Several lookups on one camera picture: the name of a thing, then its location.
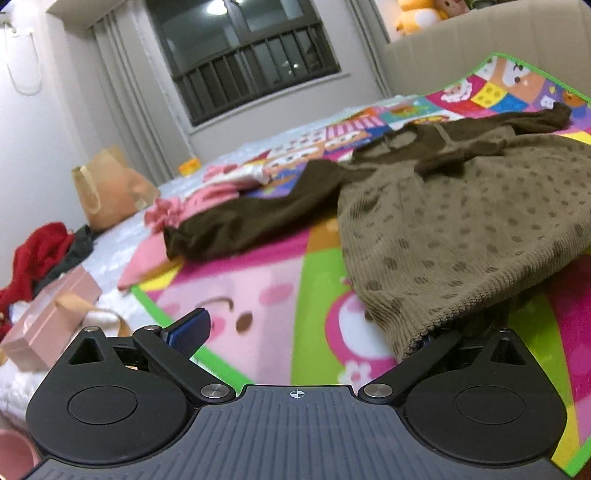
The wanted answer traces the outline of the small orange yellow box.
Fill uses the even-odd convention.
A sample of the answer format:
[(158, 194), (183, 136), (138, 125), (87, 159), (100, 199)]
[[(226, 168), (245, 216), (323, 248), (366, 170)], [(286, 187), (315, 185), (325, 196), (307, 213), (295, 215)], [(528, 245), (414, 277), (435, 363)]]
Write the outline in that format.
[(178, 172), (182, 177), (188, 177), (197, 173), (201, 168), (201, 162), (197, 157), (193, 157), (178, 166)]

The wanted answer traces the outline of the red garment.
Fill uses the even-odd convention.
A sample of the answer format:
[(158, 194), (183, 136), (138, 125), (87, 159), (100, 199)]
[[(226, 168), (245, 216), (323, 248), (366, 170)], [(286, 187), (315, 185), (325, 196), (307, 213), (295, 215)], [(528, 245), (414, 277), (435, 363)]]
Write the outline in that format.
[(14, 252), (12, 279), (1, 290), (1, 338), (10, 331), (9, 307), (33, 299), (33, 286), (65, 257), (74, 240), (62, 222), (36, 229)]

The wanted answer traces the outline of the grey curtain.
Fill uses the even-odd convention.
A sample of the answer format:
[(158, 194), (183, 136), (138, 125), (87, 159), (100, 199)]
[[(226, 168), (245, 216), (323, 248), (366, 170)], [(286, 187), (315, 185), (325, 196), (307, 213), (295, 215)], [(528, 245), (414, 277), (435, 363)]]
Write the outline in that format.
[(142, 1), (126, 1), (91, 27), (102, 68), (101, 87), (134, 168), (156, 184), (193, 157), (141, 32)]

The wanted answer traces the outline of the pink plush toy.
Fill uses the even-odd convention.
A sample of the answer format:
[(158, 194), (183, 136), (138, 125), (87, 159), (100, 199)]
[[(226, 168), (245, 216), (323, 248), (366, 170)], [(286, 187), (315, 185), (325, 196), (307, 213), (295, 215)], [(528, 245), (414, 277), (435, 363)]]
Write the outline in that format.
[(457, 17), (470, 12), (465, 0), (436, 0), (437, 8), (446, 13), (449, 18)]

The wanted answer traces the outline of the yellow duck plush toy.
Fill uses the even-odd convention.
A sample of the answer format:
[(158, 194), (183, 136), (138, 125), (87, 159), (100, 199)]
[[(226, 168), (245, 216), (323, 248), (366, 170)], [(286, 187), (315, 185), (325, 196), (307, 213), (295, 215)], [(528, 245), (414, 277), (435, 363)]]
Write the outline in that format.
[(437, 8), (432, 0), (399, 0), (396, 31), (403, 35), (421, 31), (448, 19), (445, 11)]

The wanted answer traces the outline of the brown corduroy polka-dot dress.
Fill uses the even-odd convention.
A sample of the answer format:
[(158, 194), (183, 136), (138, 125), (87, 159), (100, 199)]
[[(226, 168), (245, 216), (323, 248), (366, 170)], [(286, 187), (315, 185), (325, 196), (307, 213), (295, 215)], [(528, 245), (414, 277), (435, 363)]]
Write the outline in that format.
[(590, 244), (590, 148), (571, 108), (410, 123), (305, 164), (287, 195), (241, 197), (164, 231), (207, 262), (335, 216), (349, 280), (394, 357), (449, 322), (527, 290)]

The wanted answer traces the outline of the dark grey garment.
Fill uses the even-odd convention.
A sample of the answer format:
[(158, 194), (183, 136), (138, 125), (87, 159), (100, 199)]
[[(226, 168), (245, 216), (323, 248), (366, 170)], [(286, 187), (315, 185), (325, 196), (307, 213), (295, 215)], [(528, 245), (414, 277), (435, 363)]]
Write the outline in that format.
[(88, 225), (84, 225), (74, 233), (74, 239), (65, 256), (33, 287), (33, 297), (36, 297), (46, 286), (66, 274), (85, 259), (94, 250), (97, 233)]

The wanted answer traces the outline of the pink and white baby clothes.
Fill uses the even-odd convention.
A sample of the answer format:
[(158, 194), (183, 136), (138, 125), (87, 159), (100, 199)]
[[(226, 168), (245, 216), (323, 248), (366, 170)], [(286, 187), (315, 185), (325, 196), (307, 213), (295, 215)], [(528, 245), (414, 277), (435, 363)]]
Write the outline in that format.
[(259, 188), (270, 182), (270, 171), (262, 164), (218, 165), (208, 167), (204, 183), (183, 198), (157, 198), (144, 213), (145, 227), (152, 233), (165, 227), (177, 228), (191, 216), (225, 201), (236, 199), (242, 191)]

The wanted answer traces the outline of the dark window with railing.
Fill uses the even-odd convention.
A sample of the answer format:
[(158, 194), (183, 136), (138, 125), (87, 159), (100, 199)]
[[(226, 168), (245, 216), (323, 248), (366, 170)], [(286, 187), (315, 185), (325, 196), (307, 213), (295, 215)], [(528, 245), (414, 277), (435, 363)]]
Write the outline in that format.
[(310, 1), (148, 1), (192, 125), (341, 67)]

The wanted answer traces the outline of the pink gift box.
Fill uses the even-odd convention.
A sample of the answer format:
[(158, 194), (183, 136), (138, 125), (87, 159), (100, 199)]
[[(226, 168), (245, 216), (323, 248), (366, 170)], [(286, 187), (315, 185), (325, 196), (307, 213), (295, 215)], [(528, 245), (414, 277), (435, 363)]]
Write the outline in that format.
[(45, 287), (1, 342), (6, 357), (22, 371), (52, 368), (102, 290), (77, 266)]

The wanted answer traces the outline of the colourful cartoon play mat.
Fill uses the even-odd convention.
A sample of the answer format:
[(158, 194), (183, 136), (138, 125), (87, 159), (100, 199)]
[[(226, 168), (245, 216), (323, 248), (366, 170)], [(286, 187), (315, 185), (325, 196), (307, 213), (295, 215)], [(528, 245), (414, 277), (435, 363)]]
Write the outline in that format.
[[(286, 195), (304, 164), (346, 160), (353, 150), (408, 123), (572, 110), (565, 136), (590, 139), (590, 98), (539, 68), (497, 54), (471, 74), (426, 96), (394, 97), (304, 130), (253, 158), (273, 169), (260, 198)], [(235, 389), (247, 384), (346, 384), (360, 387), (394, 366), (382, 332), (365, 317), (342, 262), (338, 223), (329, 219), (280, 242), (204, 266), (171, 264), (125, 294), (132, 328), (166, 326), (197, 305), (211, 314), (211, 337), (197, 362)], [(590, 475), (590, 259), (561, 271), (509, 325), (555, 385), (567, 426), (554, 461)]]

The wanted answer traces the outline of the brown paper bag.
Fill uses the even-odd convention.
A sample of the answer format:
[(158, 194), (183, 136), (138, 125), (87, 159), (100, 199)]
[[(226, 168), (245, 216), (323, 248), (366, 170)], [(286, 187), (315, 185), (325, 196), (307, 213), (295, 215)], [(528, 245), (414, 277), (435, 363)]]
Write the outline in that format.
[(117, 145), (102, 149), (71, 177), (89, 227), (108, 230), (150, 207), (160, 191), (131, 168)]

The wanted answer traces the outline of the beige padded headboard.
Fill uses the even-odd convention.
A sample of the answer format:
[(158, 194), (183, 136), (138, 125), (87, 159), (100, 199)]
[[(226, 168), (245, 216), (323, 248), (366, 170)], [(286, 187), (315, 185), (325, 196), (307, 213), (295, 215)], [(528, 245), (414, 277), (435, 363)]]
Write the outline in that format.
[(427, 94), (506, 54), (590, 94), (590, 7), (582, 1), (514, 1), (446, 20), (386, 46), (394, 94)]

